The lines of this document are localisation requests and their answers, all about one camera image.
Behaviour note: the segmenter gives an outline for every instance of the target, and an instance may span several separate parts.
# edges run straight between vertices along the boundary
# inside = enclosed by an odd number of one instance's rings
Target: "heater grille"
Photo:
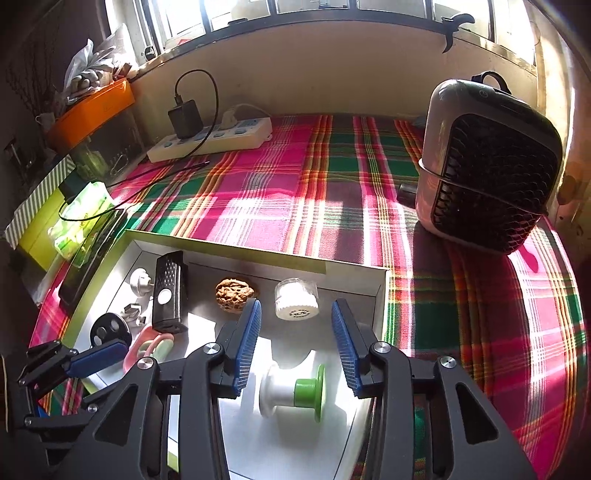
[[[540,218],[559,162],[517,130],[462,115],[452,126],[441,176],[496,198],[441,181],[431,220],[443,233],[509,254]]]

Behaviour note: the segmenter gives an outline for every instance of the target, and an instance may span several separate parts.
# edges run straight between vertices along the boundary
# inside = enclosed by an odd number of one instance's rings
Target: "black cable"
[[[173,163],[178,163],[178,162],[180,162],[180,161],[186,160],[187,158],[189,158],[190,156],[192,156],[192,155],[193,155],[193,154],[194,154],[194,153],[195,153],[195,152],[196,152],[196,151],[197,151],[199,148],[201,148],[201,146],[202,146],[202,145],[203,145],[203,144],[204,144],[204,143],[207,141],[207,139],[208,139],[208,138],[211,136],[211,134],[212,134],[212,132],[213,132],[213,129],[215,128],[215,126],[216,126],[216,123],[217,123],[217,117],[218,117],[218,115],[219,115],[219,109],[220,109],[220,97],[219,97],[219,91],[218,91],[218,89],[217,89],[217,83],[216,83],[215,79],[213,78],[212,74],[211,74],[211,73],[209,73],[207,70],[202,70],[202,69],[194,69],[194,70],[189,70],[189,71],[187,71],[187,72],[183,73],[183,74],[182,74],[182,75],[181,75],[181,76],[178,78],[178,80],[177,80],[177,83],[175,83],[175,85],[174,85],[174,96],[175,96],[175,98],[179,97],[179,95],[178,95],[178,83],[181,81],[181,79],[182,79],[183,77],[185,77],[185,76],[187,76],[189,73],[193,73],[193,72],[203,72],[203,73],[207,74],[207,76],[209,76],[210,80],[212,81],[213,90],[215,91],[215,94],[216,94],[216,112],[215,112],[215,114],[214,114],[214,116],[213,116],[213,123],[212,123],[212,126],[210,127],[210,129],[209,129],[209,131],[207,132],[207,134],[205,135],[205,137],[203,137],[203,140],[201,140],[201,141],[199,142],[199,145],[197,145],[197,146],[196,146],[194,149],[192,149],[192,150],[191,150],[189,153],[187,153],[187,154],[186,154],[184,157],[181,157],[181,158],[178,158],[178,159],[174,160],[174,161],[173,161]],[[140,174],[138,174],[138,175],[135,175],[135,176],[133,176],[133,177],[130,177],[130,178],[127,178],[127,179],[124,179],[124,180],[118,181],[118,182],[116,182],[116,183],[113,183],[113,184],[109,185],[107,188],[115,187],[115,186],[117,186],[117,185],[119,185],[119,184],[121,184],[121,183],[124,183],[124,182],[126,182],[126,181],[136,180],[136,179],[138,179],[138,178],[142,177],[143,175],[146,175],[146,174],[148,174],[148,173],[151,173],[151,172],[153,172],[153,171],[156,171],[156,170],[161,170],[162,168],[165,168],[165,167],[167,167],[167,166],[169,166],[169,165],[170,165],[170,164],[168,164],[168,163],[167,163],[166,165],[163,165],[163,166],[158,166],[158,167],[151,168],[151,169],[149,169],[149,170],[147,170],[147,171],[144,171],[144,172],[142,172],[142,173],[140,173]],[[109,209],[105,210],[104,212],[98,213],[97,215],[94,215],[94,216],[92,216],[92,217],[83,218],[83,219],[73,219],[73,218],[64,218],[64,217],[62,217],[62,216],[61,216],[61,211],[63,210],[64,206],[66,205],[66,202],[64,202],[64,203],[62,203],[62,204],[61,204],[61,207],[60,207],[60,209],[59,209],[59,211],[58,211],[58,216],[60,217],[60,219],[62,219],[62,220],[63,220],[63,221],[65,221],[65,222],[85,222],[85,221],[87,221],[87,220],[94,220],[94,219],[96,219],[96,218],[98,218],[98,217],[100,217],[100,216],[102,216],[102,215],[105,215],[105,214],[107,214],[107,213],[114,212],[115,210],[117,210],[117,208],[119,208],[119,207],[121,207],[122,205],[126,204],[128,201],[130,201],[130,200],[131,200],[132,198],[134,198],[136,195],[138,195],[139,193],[143,192],[143,191],[144,191],[144,190],[146,190],[146,189],[149,189],[149,188],[153,187],[154,185],[156,185],[158,182],[160,182],[160,181],[162,181],[162,180],[165,180],[165,179],[167,179],[167,178],[169,178],[169,177],[172,177],[173,175],[176,175],[177,173],[180,173],[180,172],[182,172],[182,171],[186,171],[186,170],[192,170],[192,169],[199,170],[199,169],[201,169],[201,168],[203,168],[203,167],[205,167],[205,166],[207,166],[207,165],[209,165],[209,162],[208,162],[208,161],[205,161],[205,162],[198,163],[198,164],[196,164],[196,165],[192,165],[192,166],[190,166],[190,167],[181,168],[181,169],[179,169],[179,170],[176,170],[176,171],[174,171],[174,172],[171,172],[170,174],[167,174],[167,175],[165,175],[165,176],[164,176],[164,177],[162,177],[161,179],[154,180],[154,181],[152,181],[152,182],[148,183],[146,186],[144,186],[144,187],[140,188],[140,189],[139,189],[137,192],[135,192],[135,193],[134,193],[133,195],[131,195],[130,197],[126,198],[126,199],[125,199],[123,202],[121,202],[119,205],[116,205],[116,206],[114,206],[114,207],[111,207],[111,208],[109,208]]]
[[[181,79],[185,76],[187,76],[189,73],[194,73],[194,72],[203,72],[205,73],[207,76],[209,76],[210,80],[212,81],[212,85],[213,85],[213,89],[215,90],[215,94],[216,94],[216,112],[215,115],[213,116],[213,123],[212,126],[210,127],[209,131],[207,132],[207,135],[205,135],[205,137],[203,137],[203,140],[201,140],[201,142],[199,143],[199,145],[197,145],[194,149],[192,149],[189,153],[187,153],[184,157],[178,158],[173,160],[173,163],[178,163],[180,161],[186,160],[187,158],[189,158],[191,155],[193,155],[199,148],[201,148],[201,146],[207,141],[207,139],[211,136],[211,134],[213,133],[213,129],[216,126],[217,123],[217,118],[219,116],[219,111],[220,111],[220,97],[219,97],[219,92],[217,90],[217,83],[215,81],[215,79],[213,78],[212,74],[209,73],[207,70],[203,70],[203,69],[194,69],[194,70],[189,70],[185,73],[183,73],[177,80],[177,83],[174,84],[174,98],[175,101],[178,103],[177,99],[180,99],[180,95],[178,94],[178,84],[181,81]],[[148,173],[152,173],[153,171],[159,170],[161,168],[167,167],[169,164],[163,165],[163,166],[158,166],[158,167],[154,167],[151,168],[149,170],[146,170],[138,175],[135,175],[133,177],[129,177],[127,179],[123,179],[121,181],[117,181],[115,183],[112,183],[111,185],[107,185],[107,188],[110,189],[111,187],[115,187],[117,185],[120,185],[126,181],[132,181],[132,180],[136,180],[140,177],[142,177],[143,175],[147,175]]]
[[[177,173],[181,173],[182,171],[187,171],[187,170],[200,170],[201,168],[206,167],[207,165],[209,165],[209,161],[204,161],[204,162],[198,163],[196,165],[191,165],[190,167],[181,168],[180,170],[175,170],[174,172],[168,173],[164,177],[162,177],[161,179],[156,179],[154,181],[151,181],[147,185],[141,187],[137,192],[135,192],[134,194],[132,194],[129,197],[127,197],[125,200],[123,200],[118,205],[115,205],[114,207],[111,207],[109,209],[106,209],[104,212],[97,213],[96,215],[93,215],[92,217],[88,217],[88,218],[64,218],[64,217],[62,217],[61,216],[61,211],[63,210],[64,206],[67,205],[66,202],[64,202],[64,203],[61,204],[61,207],[60,207],[60,209],[59,209],[59,211],[58,211],[57,214],[60,217],[60,219],[64,220],[65,222],[86,222],[88,220],[94,220],[95,218],[98,218],[98,217],[101,217],[103,215],[106,215],[107,213],[114,212],[115,210],[117,210],[121,206],[125,205],[128,201],[130,201],[136,195],[142,193],[144,190],[147,190],[149,188],[152,188],[157,183],[159,183],[159,182],[161,182],[163,180],[166,180],[167,178],[172,177],[172,176],[176,175]]]

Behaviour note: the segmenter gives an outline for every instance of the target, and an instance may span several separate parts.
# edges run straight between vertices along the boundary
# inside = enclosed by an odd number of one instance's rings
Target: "power plug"
[[[194,137],[203,130],[203,120],[195,100],[183,102],[181,96],[177,95],[175,101],[177,106],[168,112],[174,133],[180,139]]]

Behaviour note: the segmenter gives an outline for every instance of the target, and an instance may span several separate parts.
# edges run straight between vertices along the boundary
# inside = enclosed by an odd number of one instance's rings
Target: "black hook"
[[[470,14],[456,14],[451,18],[442,17],[443,28],[445,30],[445,39],[447,45],[443,53],[450,51],[453,46],[453,33],[460,30],[460,25],[464,23],[476,23],[476,20]]]

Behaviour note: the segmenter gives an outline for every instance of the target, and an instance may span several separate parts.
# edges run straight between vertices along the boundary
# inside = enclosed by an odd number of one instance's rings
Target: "window frame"
[[[154,12],[157,7],[157,0],[139,0],[142,6],[147,5],[144,8],[151,8],[148,15],[144,12],[143,17],[147,19],[150,16],[150,12]],[[413,15],[400,14],[396,12],[384,12],[378,10],[367,10],[358,7],[358,0],[349,0],[349,8],[342,9],[314,9],[304,10],[297,12],[288,12],[280,14],[277,11],[277,4],[275,0],[260,0],[266,1],[269,9],[269,15],[262,18],[256,18],[253,20],[247,20],[236,24],[228,25],[225,28],[213,30],[212,25],[207,14],[205,7],[205,0],[198,0],[201,20],[205,34],[199,37],[193,38],[184,42],[183,44],[177,45],[169,50],[166,49],[166,44],[173,41],[177,37],[166,40],[164,31],[156,31],[158,21],[154,25],[152,18],[152,27],[146,25],[144,28],[152,35],[152,42],[155,44],[154,49],[158,53],[158,56],[146,62],[141,68],[136,79],[146,74],[148,71],[163,64],[164,62],[184,55],[195,48],[209,45],[211,43],[231,38],[237,35],[245,33],[251,33],[257,30],[271,27],[279,27],[283,25],[291,25],[298,23],[307,23],[313,21],[331,21],[331,20],[353,20],[353,21],[368,21],[377,23],[387,23],[394,25],[403,25],[406,27],[419,28],[422,30],[432,31],[445,35],[445,30],[442,22],[438,22],[434,17],[434,0],[424,0],[426,8],[426,18],[415,17]],[[533,75],[537,75],[537,69],[534,64],[523,60],[508,48],[503,47],[496,43],[496,28],[495,28],[495,9],[493,0],[488,0],[490,19],[489,19],[489,38],[482,37],[478,34],[472,33],[471,31],[460,29],[458,33],[454,34],[454,38],[460,41],[465,41],[473,45],[479,46],[485,50],[488,50],[498,56],[501,56],[512,63],[516,64],[520,68],[530,72]]]

